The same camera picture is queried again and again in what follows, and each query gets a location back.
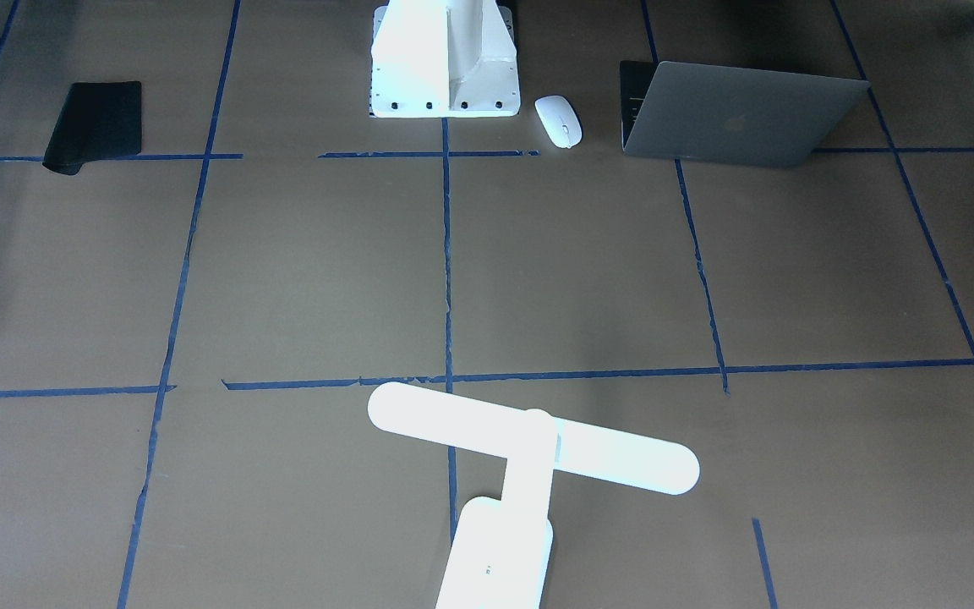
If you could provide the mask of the white pillar mount base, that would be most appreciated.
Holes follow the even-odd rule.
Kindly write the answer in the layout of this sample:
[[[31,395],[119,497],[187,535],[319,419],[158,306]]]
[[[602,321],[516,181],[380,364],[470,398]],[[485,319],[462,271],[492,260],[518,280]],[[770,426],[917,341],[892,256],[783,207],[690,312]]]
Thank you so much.
[[[513,117],[522,106],[514,12],[503,1],[390,1],[374,11],[375,118]]]

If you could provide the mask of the white desk lamp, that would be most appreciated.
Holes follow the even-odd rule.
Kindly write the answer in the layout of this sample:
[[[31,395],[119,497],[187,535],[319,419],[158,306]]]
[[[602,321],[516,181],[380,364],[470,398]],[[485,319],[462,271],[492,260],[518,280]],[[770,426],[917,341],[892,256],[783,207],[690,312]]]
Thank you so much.
[[[691,448],[443,391],[387,382],[371,393],[380,431],[504,460],[499,498],[473,497],[457,517],[436,605],[537,608],[554,531],[556,471],[681,495],[699,481]]]

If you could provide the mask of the black mouse pad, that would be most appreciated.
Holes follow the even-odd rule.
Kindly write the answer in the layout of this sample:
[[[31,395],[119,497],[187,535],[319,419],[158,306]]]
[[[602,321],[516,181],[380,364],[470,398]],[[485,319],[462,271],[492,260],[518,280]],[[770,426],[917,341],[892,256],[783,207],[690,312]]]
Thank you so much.
[[[74,176],[88,162],[138,155],[143,145],[142,107],[142,82],[74,82],[42,166]]]

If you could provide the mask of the white computer mouse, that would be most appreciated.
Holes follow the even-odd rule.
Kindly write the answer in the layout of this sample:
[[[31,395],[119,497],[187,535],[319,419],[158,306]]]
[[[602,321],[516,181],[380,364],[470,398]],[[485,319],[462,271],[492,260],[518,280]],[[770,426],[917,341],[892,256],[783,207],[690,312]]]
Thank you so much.
[[[534,108],[548,139],[557,149],[572,149],[583,139],[583,126],[572,104],[561,94],[542,96]]]

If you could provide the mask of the grey laptop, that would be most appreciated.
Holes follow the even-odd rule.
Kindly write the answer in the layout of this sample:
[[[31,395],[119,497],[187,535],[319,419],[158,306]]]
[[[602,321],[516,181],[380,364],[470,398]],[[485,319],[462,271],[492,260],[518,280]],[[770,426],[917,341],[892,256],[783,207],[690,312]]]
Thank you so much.
[[[621,146],[673,161],[799,166],[869,92],[866,80],[622,61]]]

